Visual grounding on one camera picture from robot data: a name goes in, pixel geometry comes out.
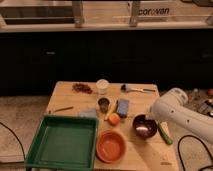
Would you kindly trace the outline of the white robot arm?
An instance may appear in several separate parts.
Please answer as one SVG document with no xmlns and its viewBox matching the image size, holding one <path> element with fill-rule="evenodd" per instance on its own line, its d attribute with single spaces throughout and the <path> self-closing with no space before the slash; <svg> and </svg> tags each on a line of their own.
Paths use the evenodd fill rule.
<svg viewBox="0 0 213 171">
<path fill-rule="evenodd" d="M 213 144 L 213 118 L 185 107 L 188 95 L 180 88 L 172 88 L 157 98 L 150 107 L 149 119 L 171 121 Z"/>
</svg>

